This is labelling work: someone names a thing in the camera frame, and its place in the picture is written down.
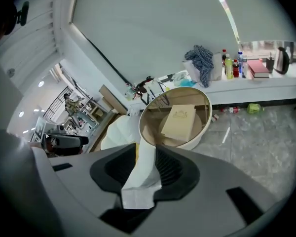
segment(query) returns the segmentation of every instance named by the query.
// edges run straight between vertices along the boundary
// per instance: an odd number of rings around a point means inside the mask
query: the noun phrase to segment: red bottle
[[[237,60],[233,60],[232,71],[233,71],[233,77],[235,78],[239,77],[239,64]]]
[[[239,107],[226,107],[221,109],[222,113],[237,113],[238,111],[240,111]]]

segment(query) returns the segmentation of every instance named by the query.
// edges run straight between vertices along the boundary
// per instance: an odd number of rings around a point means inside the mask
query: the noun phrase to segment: blue fabric
[[[183,79],[180,82],[181,87],[193,87],[196,83],[189,80],[189,79]]]
[[[199,71],[201,83],[205,88],[209,86],[211,70],[214,68],[213,53],[202,46],[195,45],[194,49],[185,54],[186,60],[192,60],[194,67]]]

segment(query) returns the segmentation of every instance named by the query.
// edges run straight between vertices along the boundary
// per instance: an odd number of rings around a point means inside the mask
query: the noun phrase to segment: red book
[[[251,71],[248,71],[247,73],[247,79],[254,80],[254,81],[265,81],[269,80],[269,77],[254,77],[251,73]]]
[[[259,77],[259,78],[269,77],[268,69],[259,60],[248,61],[248,68],[254,77]]]

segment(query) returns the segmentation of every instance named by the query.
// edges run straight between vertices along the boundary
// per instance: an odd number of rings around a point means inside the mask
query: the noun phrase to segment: person
[[[84,119],[92,128],[94,128],[97,123],[94,122],[87,114],[84,112],[81,112],[78,105],[79,105],[79,100],[78,101],[73,101],[72,99],[69,98],[69,94],[65,93],[64,98],[65,98],[65,108],[66,111],[69,113],[69,116],[73,118],[75,123],[79,124],[78,117]]]

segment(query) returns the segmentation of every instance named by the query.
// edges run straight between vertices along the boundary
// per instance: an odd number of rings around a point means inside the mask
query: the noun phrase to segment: window
[[[259,59],[267,58],[270,53],[275,56],[276,50],[279,47],[290,46],[290,42],[283,40],[260,40],[245,42],[241,44],[243,54],[247,56],[248,59]],[[296,42],[294,42],[293,56],[296,58]]]

